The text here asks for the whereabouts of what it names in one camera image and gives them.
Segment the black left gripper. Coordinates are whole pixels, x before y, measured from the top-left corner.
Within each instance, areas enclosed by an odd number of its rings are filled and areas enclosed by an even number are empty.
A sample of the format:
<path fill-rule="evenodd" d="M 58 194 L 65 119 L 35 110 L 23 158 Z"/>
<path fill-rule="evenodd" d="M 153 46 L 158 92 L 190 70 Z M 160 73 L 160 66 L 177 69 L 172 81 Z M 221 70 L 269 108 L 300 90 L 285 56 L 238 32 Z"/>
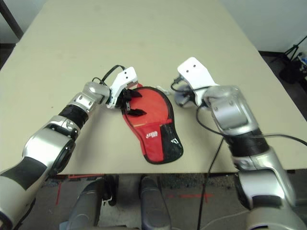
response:
<path fill-rule="evenodd" d="M 140 98 L 142 95 L 139 92 L 131 92 L 130 90 L 124 90 L 122 92 L 122 114 L 129 114 L 130 116 L 142 116 L 147 113 L 142 109 L 130 109 L 130 101 L 132 98 Z"/>

